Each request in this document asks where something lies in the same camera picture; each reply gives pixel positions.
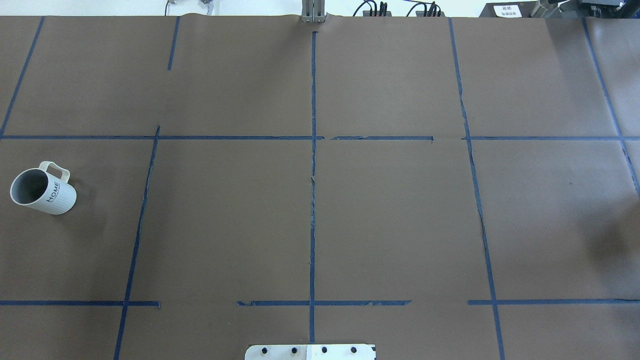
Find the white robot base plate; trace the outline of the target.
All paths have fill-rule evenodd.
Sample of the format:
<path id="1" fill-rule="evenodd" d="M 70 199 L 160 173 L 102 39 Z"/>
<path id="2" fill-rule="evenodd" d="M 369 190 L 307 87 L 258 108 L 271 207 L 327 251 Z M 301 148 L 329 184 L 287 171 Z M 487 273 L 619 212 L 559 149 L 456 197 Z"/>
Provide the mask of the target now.
<path id="1" fill-rule="evenodd" d="M 373 344 L 256 344 L 248 347 L 245 360 L 376 360 Z"/>

